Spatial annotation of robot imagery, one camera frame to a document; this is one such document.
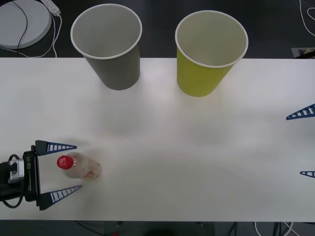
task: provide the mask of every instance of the yellow paper cup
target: yellow paper cup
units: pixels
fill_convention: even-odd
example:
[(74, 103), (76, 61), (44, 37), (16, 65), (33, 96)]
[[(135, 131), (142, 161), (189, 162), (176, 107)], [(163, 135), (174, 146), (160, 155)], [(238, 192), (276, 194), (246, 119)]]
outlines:
[(210, 94), (248, 48), (241, 23), (218, 11), (186, 16), (176, 28), (175, 41), (177, 83), (195, 97)]

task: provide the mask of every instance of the gray paper cup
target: gray paper cup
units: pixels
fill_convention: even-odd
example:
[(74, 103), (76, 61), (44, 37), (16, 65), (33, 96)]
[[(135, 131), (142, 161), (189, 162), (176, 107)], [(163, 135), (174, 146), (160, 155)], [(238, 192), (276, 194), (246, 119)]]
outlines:
[(71, 41), (102, 82), (114, 90), (133, 86), (140, 76), (142, 24), (131, 9), (102, 4), (81, 13), (71, 27)]

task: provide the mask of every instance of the cup rim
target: cup rim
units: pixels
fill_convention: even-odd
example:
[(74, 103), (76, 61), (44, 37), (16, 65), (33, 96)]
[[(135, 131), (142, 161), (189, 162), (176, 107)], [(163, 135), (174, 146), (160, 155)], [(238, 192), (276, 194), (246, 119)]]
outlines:
[[(243, 30), (244, 34), (245, 34), (245, 38), (246, 38), (246, 46), (245, 46), (245, 49), (243, 51), (243, 53), (241, 54), (241, 56), (239, 58), (237, 58), (235, 61), (229, 63), (229, 64), (226, 64), (226, 65), (206, 65), (206, 64), (202, 64), (202, 63), (199, 63), (199, 62), (196, 62), (195, 60), (191, 59), (186, 53), (184, 53), (184, 51), (181, 49), (179, 43), (178, 43), (178, 40), (177, 40), (177, 33), (178, 33), (178, 29), (179, 27), (181, 26), (181, 24), (189, 17), (195, 15), (195, 14), (200, 14), (202, 12), (215, 12), (215, 13), (218, 13), (220, 15), (224, 15), (230, 19), (232, 19), (236, 24), (238, 24), (240, 26), (240, 28)], [(207, 68), (225, 68), (225, 67), (228, 67), (228, 66), (232, 66), (234, 65), (235, 63), (237, 63), (240, 59), (243, 58), (243, 56), (245, 55), (246, 51), (247, 51), (247, 48), (248, 48), (248, 36), (247, 36), (247, 33), (246, 33), (246, 30), (244, 29), (244, 27), (242, 26), (242, 24), (237, 21), (234, 17), (228, 15), (228, 14), (225, 14), (223, 12), (220, 12), (220, 11), (212, 11), (212, 10), (203, 10), (203, 11), (196, 11), (192, 14), (189, 14), (187, 15), (184, 19), (182, 19), (180, 21), (180, 23), (177, 25), (177, 28), (176, 28), (176, 31), (175, 31), (175, 42), (176, 42), (176, 46), (177, 48), (179, 49), (179, 51), (184, 55), (184, 57), (186, 57), (188, 60), (190, 60), (191, 62), (193, 62), (194, 64), (197, 64), (197, 65), (200, 65), (200, 66), (203, 66), (203, 67), (207, 67)]]
[[(113, 6), (113, 5), (128, 10), (129, 12), (131, 12), (131, 13), (137, 18), (137, 20), (138, 20), (138, 22), (139, 22), (139, 25), (140, 25), (140, 32), (139, 32), (139, 36), (138, 36), (137, 40), (135, 41), (135, 43), (134, 43), (130, 48), (128, 48), (126, 51), (124, 51), (124, 52), (122, 52), (122, 53), (119, 53), (119, 54), (117, 54), (117, 55), (111, 56), (111, 57), (95, 57), (95, 56), (89, 55), (89, 54), (83, 52), (82, 50), (80, 50), (80, 49), (77, 47), (77, 45), (75, 44), (74, 40), (73, 40), (73, 28), (74, 28), (75, 24), (77, 23), (77, 21), (78, 21), (85, 13), (87, 13), (88, 11), (90, 11), (90, 10), (92, 10), (92, 9), (94, 9), (94, 8), (101, 7), (101, 6)], [(138, 42), (140, 41), (141, 35), (142, 35), (142, 23), (141, 23), (141, 20), (140, 20), (139, 16), (138, 16), (133, 10), (131, 10), (130, 8), (128, 8), (128, 7), (126, 7), (126, 6), (123, 6), (123, 5), (120, 5), (120, 4), (114, 4), (114, 3), (100, 4), (100, 5), (96, 5), (96, 6), (90, 7), (89, 9), (85, 10), (84, 12), (82, 12), (82, 13), (75, 19), (75, 21), (73, 22), (73, 24), (72, 24), (72, 26), (71, 26), (71, 31), (70, 31), (70, 38), (71, 38), (72, 45), (74, 46), (74, 48), (75, 48), (79, 53), (81, 53), (83, 56), (88, 57), (88, 58), (92, 58), (92, 59), (102, 59), (102, 60), (108, 60), (108, 59), (118, 58), (118, 57), (121, 57), (121, 56), (125, 55), (126, 53), (130, 52), (130, 51), (138, 44)]]

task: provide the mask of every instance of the power strip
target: power strip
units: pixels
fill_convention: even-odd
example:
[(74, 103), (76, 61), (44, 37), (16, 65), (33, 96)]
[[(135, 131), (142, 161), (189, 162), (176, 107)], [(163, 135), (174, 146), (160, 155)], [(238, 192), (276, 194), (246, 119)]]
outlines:
[(60, 15), (60, 9), (51, 0), (40, 0), (54, 16)]

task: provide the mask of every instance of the paper cup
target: paper cup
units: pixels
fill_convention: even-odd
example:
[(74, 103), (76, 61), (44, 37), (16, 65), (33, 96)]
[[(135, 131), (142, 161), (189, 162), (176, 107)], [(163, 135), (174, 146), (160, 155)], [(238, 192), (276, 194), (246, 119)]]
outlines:
[(188, 95), (210, 94), (248, 48), (244, 27), (218, 11), (185, 17), (175, 32), (177, 83)]
[(142, 24), (132, 10), (102, 4), (80, 14), (71, 28), (73, 46), (110, 89), (133, 86), (140, 76)]

